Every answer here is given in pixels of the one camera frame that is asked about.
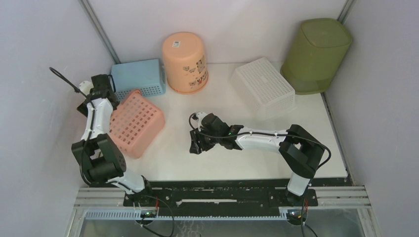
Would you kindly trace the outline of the blue plastic basket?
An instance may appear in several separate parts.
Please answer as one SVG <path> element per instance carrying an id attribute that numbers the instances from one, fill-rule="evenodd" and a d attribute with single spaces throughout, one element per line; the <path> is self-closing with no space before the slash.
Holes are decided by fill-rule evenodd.
<path id="1" fill-rule="evenodd" d="M 143 97 L 166 92 L 166 75 L 159 59 L 115 64 L 111 67 L 111 75 L 120 102 L 135 89 L 139 89 Z"/>

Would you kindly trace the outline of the pink plastic basket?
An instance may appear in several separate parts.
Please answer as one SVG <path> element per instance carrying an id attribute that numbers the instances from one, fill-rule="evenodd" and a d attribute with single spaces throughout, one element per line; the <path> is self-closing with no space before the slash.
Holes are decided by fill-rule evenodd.
<path id="1" fill-rule="evenodd" d="M 109 134 L 124 155 L 140 158 L 164 125 L 163 112 L 135 89 L 113 111 Z"/>

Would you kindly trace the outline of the clear white plastic tray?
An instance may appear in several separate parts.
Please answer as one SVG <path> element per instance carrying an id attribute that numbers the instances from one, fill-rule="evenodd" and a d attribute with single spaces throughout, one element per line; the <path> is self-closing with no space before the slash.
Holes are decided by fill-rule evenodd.
<path id="1" fill-rule="evenodd" d="M 282 116 L 295 107 L 294 88 L 265 57 L 237 67 L 230 83 L 259 120 Z"/>

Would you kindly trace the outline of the orange capybara bucket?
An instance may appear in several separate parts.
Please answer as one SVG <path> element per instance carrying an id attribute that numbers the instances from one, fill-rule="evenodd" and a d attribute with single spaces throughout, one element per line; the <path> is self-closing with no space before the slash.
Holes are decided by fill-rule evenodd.
<path id="1" fill-rule="evenodd" d="M 179 32 L 167 37 L 162 45 L 162 60 L 167 83 L 177 93 L 197 93 L 209 80 L 204 43 L 194 33 Z"/>

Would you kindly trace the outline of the green mesh waste bin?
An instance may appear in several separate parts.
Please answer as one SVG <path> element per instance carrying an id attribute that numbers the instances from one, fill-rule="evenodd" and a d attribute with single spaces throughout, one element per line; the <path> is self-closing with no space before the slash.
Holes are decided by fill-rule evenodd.
<path id="1" fill-rule="evenodd" d="M 280 73 L 297 95 L 326 91 L 334 79 L 352 37 L 339 21 L 303 21 L 281 66 Z"/>

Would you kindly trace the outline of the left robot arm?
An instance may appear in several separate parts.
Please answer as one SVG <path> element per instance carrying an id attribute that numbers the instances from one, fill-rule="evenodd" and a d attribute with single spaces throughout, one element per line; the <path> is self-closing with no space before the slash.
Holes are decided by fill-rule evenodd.
<path id="1" fill-rule="evenodd" d="M 75 91 L 85 96 L 77 107 L 86 117 L 86 128 L 71 151 L 79 165 L 83 181 L 90 187 L 113 185 L 125 191 L 127 198 L 148 206 L 154 192 L 148 180 L 127 169 L 126 160 L 110 137 L 111 114 L 119 105 L 111 75 L 91 77 L 92 88 L 80 84 Z"/>

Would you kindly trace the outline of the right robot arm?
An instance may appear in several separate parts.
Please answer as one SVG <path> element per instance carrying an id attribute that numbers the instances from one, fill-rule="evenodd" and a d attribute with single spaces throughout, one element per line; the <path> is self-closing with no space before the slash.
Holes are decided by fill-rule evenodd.
<path id="1" fill-rule="evenodd" d="M 244 125 L 228 125 L 213 113 L 196 112 L 189 116 L 189 152 L 201 154 L 215 145 L 227 150 L 261 150 L 280 154 L 292 170 L 286 187 L 286 201 L 299 205 L 305 199 L 316 171 L 331 158 L 330 149 L 302 126 L 285 130 L 257 130 Z"/>

